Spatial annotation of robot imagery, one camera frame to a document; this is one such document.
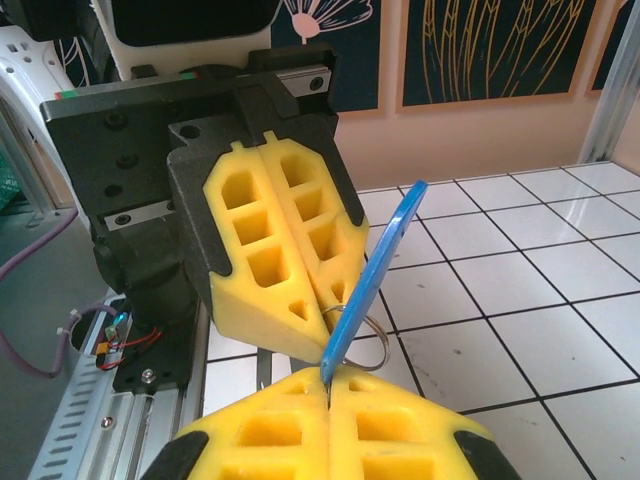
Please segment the metal key ring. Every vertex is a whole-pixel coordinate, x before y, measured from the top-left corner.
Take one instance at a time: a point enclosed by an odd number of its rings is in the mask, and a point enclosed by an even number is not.
[[[322,312],[322,315],[325,315],[329,312],[335,312],[335,311],[344,312],[344,305],[334,305],[333,307],[329,307],[324,312]],[[389,358],[391,357],[391,350],[389,349],[389,337],[387,336],[387,332],[384,331],[384,328],[382,328],[378,323],[378,321],[375,318],[373,318],[371,315],[365,315],[364,322],[367,325],[369,325],[369,327],[371,327],[371,330],[373,330],[376,336],[380,339],[380,342],[382,342],[382,349],[384,350],[384,358],[377,365],[366,366],[366,365],[360,365],[345,357],[345,359],[342,361],[342,364],[347,365],[349,367],[359,368],[360,370],[363,370],[365,372],[375,372],[376,370],[379,370],[382,367],[384,367],[389,362]]]

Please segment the yellow foam pad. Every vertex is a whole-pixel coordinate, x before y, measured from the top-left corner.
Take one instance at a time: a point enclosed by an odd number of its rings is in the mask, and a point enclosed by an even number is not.
[[[265,134],[220,157],[203,191],[232,265],[210,273],[218,331],[306,362],[320,360],[357,282],[368,233],[349,220],[321,155]]]
[[[181,431],[209,441],[189,480],[475,480],[453,434],[477,423],[372,375],[339,367],[331,408],[316,367]]]

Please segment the poster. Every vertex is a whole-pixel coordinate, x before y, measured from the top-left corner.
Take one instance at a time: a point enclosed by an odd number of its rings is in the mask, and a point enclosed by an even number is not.
[[[573,91],[597,0],[407,0],[402,107]]]
[[[627,22],[631,16],[631,10],[635,0],[620,0],[620,8],[617,11],[615,22],[611,33],[608,37],[606,47],[604,48],[600,62],[598,62],[598,69],[595,72],[593,81],[591,83],[591,90],[599,92],[604,88],[604,84],[607,81],[609,70],[613,64],[613,59],[618,51],[620,40],[622,40],[622,34],[627,27]]]
[[[382,0],[284,0],[271,26],[274,48],[326,42],[340,57],[333,107],[379,108]]]

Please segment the white tile floor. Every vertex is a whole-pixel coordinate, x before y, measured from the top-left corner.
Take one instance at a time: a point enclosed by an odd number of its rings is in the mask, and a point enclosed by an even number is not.
[[[402,192],[361,194],[367,251]],[[523,479],[637,479],[640,177],[598,164],[441,183],[418,217],[370,311],[390,333],[377,374],[487,426]],[[376,363],[358,335],[350,358]],[[212,332],[204,413],[304,366]]]

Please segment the white plastic part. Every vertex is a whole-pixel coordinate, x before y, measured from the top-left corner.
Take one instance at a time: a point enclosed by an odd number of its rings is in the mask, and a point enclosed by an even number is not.
[[[73,88],[73,84],[60,65],[53,42],[36,42],[20,27],[0,27],[2,98],[18,114],[19,119],[31,131],[62,173],[79,207],[67,170],[40,113],[42,102],[54,100],[56,93]],[[88,226],[88,221],[81,209],[80,217]]]
[[[111,20],[110,0],[92,0],[92,6],[104,32],[120,78],[123,80],[131,79],[131,67],[137,65],[152,65],[159,75],[178,73],[187,68],[206,64],[244,67],[247,64],[250,51],[271,47],[270,28],[254,35],[222,40],[153,47],[130,47],[117,38]]]

